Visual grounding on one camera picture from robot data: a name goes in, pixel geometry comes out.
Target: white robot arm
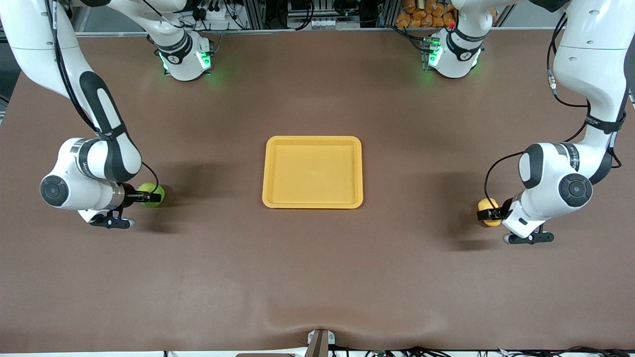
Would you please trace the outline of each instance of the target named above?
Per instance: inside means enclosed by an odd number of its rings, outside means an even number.
[[[554,61],[554,75],[589,103],[584,139],[539,143],[525,150],[518,172],[525,190],[511,199],[505,240],[530,238],[546,220],[582,208],[606,177],[625,114],[624,58],[635,34],[635,1],[573,0]]]
[[[185,0],[86,2],[108,4],[144,26],[165,57],[173,57],[169,66],[176,79],[195,79],[209,68],[199,60],[207,40],[195,32],[184,31],[155,12],[180,10]],[[93,139],[72,138],[62,144],[57,163],[42,179],[43,199],[57,208],[77,210],[94,226],[130,227],[133,221],[121,217],[124,207],[161,197],[152,192],[136,192],[125,184],[141,169],[141,155],[128,135],[108,87],[81,53],[62,6],[57,0],[0,0],[0,18],[24,73],[33,82],[70,98],[97,135]],[[114,210],[119,217],[113,217]]]
[[[432,35],[439,38],[437,50],[428,65],[448,78],[464,77],[475,65],[481,45],[493,22],[491,8],[507,6],[520,0],[451,0],[458,18],[451,29],[443,28]]]

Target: orange packaged snack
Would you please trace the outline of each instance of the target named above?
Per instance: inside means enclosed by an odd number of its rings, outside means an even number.
[[[432,15],[428,14],[423,20],[421,20],[421,27],[432,26]]]
[[[397,20],[395,20],[395,26],[399,29],[404,29],[408,27],[408,23],[410,22],[410,16],[405,12],[400,12],[397,15]]]
[[[443,19],[440,17],[433,17],[432,27],[443,27]]]
[[[445,15],[443,15],[443,25],[445,27],[448,27],[450,26],[450,24],[454,24],[455,22],[456,20],[454,19],[452,13],[446,13]]]
[[[413,13],[417,9],[415,0],[403,0],[401,4],[403,5],[403,11],[406,13]]]
[[[437,3],[436,0],[427,0],[425,11],[432,16],[441,17],[445,11],[445,5]]]
[[[425,17],[428,14],[425,12],[425,10],[415,10],[415,12],[412,13],[412,19],[415,21],[421,21],[423,19],[425,19]]]

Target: green led light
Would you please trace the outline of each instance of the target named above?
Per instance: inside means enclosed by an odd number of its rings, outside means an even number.
[[[196,52],[196,55],[199,58],[199,62],[201,63],[201,66],[203,66],[204,69],[208,69],[210,68],[211,64],[210,64],[210,55],[207,54],[207,52],[205,53],[200,53],[200,52]]]
[[[436,50],[434,50],[430,54],[430,58],[428,59],[428,64],[431,66],[436,66],[437,64],[439,64],[439,58],[441,58],[442,54],[443,54],[443,47],[439,45],[436,48]]]
[[[159,53],[159,58],[161,59],[161,62],[163,62],[163,68],[165,68],[166,71],[168,70],[168,65],[165,63],[165,58],[163,58],[163,55]]]
[[[476,54],[474,55],[474,61],[472,62],[472,67],[474,67],[476,65],[476,63],[478,62],[478,55],[481,54],[481,50],[479,49]]]

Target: brown mat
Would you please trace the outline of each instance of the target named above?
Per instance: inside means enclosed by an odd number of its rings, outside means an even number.
[[[22,77],[0,127],[0,351],[270,349],[316,327],[363,349],[635,347],[635,125],[624,167],[547,223],[555,242],[505,245],[472,215],[493,161],[582,123],[547,87],[550,33],[492,32],[460,80],[391,32],[227,36],[192,83],[142,37],[82,40],[171,204],[129,209],[129,231],[47,206],[60,144],[91,133]],[[359,137],[361,208],[266,208],[273,135]],[[501,201],[515,165],[491,178]]]

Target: green tennis ball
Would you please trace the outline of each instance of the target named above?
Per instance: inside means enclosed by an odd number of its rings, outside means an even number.
[[[137,191],[152,192],[152,190],[154,190],[154,186],[156,186],[156,183],[154,183],[154,182],[146,182],[144,184],[141,184],[141,186],[139,186],[137,188]],[[146,206],[146,207],[156,207],[156,206],[160,205],[161,202],[163,202],[163,199],[165,198],[165,191],[163,190],[163,187],[161,187],[161,185],[159,185],[159,187],[157,187],[156,191],[154,191],[153,193],[158,193],[158,194],[161,195],[161,201],[160,202],[139,202],[139,203],[141,203],[141,205]]]

